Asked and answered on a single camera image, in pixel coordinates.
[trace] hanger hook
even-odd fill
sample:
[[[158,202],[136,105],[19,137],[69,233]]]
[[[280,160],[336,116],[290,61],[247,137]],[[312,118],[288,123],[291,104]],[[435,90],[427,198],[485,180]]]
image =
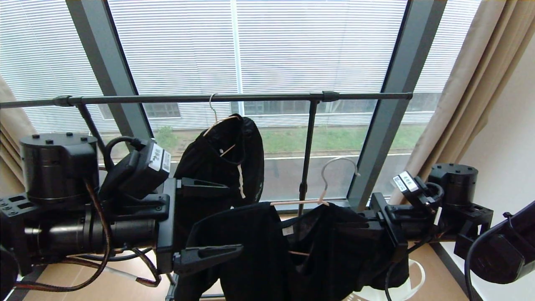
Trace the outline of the hanger hook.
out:
[[[212,97],[214,97],[215,95],[217,95],[217,93],[212,93],[212,95],[210,95],[210,99],[208,100],[208,105],[210,106],[210,109],[212,109],[213,114],[214,114],[215,117],[216,117],[216,123],[217,123],[217,112],[216,112],[216,110],[212,107]]]
[[[323,168],[322,168],[322,179],[323,179],[323,182],[325,182],[325,190],[324,191],[327,191],[327,179],[325,178],[325,168],[327,167],[327,165],[331,164],[334,161],[338,161],[338,160],[346,160],[346,161],[351,162],[353,164],[353,167],[355,167],[355,176],[360,176],[361,175],[361,174],[358,173],[357,163],[355,163],[355,161],[351,160],[350,158],[348,158],[348,157],[337,157],[337,158],[334,158],[334,159],[330,159],[329,161],[327,161],[327,163],[325,163],[325,165],[323,165]]]

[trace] grass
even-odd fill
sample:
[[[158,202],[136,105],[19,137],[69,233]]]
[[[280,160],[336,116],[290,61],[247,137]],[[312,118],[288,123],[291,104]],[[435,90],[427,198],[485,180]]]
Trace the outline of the grass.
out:
[[[392,150],[412,149],[418,138],[423,133],[425,125],[401,125],[392,143]],[[312,140],[312,153],[321,152],[343,152],[356,153],[361,150],[364,139],[368,131],[367,126],[317,126],[314,128],[314,138]],[[197,131],[175,131],[178,137],[178,146],[172,151],[173,154],[182,153],[186,147],[195,140],[200,133]],[[280,154],[303,152],[307,139],[306,127],[292,128],[260,128],[260,134],[264,143],[264,153]],[[111,140],[105,137],[104,143]],[[113,148],[112,157],[122,158],[128,153],[124,143]]]

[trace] white wall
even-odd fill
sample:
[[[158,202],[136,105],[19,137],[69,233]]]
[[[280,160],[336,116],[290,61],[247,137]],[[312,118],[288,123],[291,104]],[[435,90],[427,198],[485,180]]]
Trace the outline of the white wall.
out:
[[[502,213],[516,213],[535,200],[535,37],[490,114],[488,124],[470,145],[461,164],[479,170],[474,202]],[[444,247],[457,265],[453,243]],[[511,284],[488,283],[472,273],[472,282],[486,301],[535,300],[535,273]]]

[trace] metal hook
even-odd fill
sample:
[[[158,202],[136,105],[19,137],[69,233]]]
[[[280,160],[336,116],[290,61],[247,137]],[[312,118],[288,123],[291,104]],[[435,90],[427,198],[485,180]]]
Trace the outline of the metal hook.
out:
[[[325,178],[325,168],[327,167],[327,165],[331,164],[334,161],[338,161],[338,160],[346,160],[346,161],[351,162],[353,164],[353,167],[355,167],[355,176],[360,176],[361,175],[361,174],[358,173],[357,163],[355,163],[350,158],[348,158],[348,157],[337,157],[337,158],[334,158],[334,159],[330,159],[329,161],[327,161],[327,163],[325,163],[325,165],[323,165],[323,168],[322,168],[322,179],[323,179],[323,182],[325,182],[325,189],[323,190],[322,195],[319,197],[318,201],[320,201],[320,202],[323,202],[323,198],[325,197],[325,194],[327,193],[327,187],[328,187],[327,179]]]
[[[216,95],[217,93],[212,93],[212,95],[210,95],[210,99],[208,100],[208,105],[210,106],[210,109],[212,109],[213,111],[213,114],[215,115],[216,117],[216,123],[217,123],[217,112],[216,110],[212,107],[212,97],[214,97],[214,95]]]

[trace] curtain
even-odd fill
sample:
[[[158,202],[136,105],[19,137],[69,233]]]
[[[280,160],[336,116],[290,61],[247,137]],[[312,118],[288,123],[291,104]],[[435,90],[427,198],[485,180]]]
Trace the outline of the curtain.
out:
[[[407,163],[413,176],[426,178],[437,162],[459,162],[531,40],[534,18],[535,1],[481,2],[435,114]],[[401,200],[395,191],[390,203]]]
[[[0,102],[16,101],[5,80],[0,76]],[[24,191],[19,139],[35,130],[24,110],[0,109],[0,196]]]

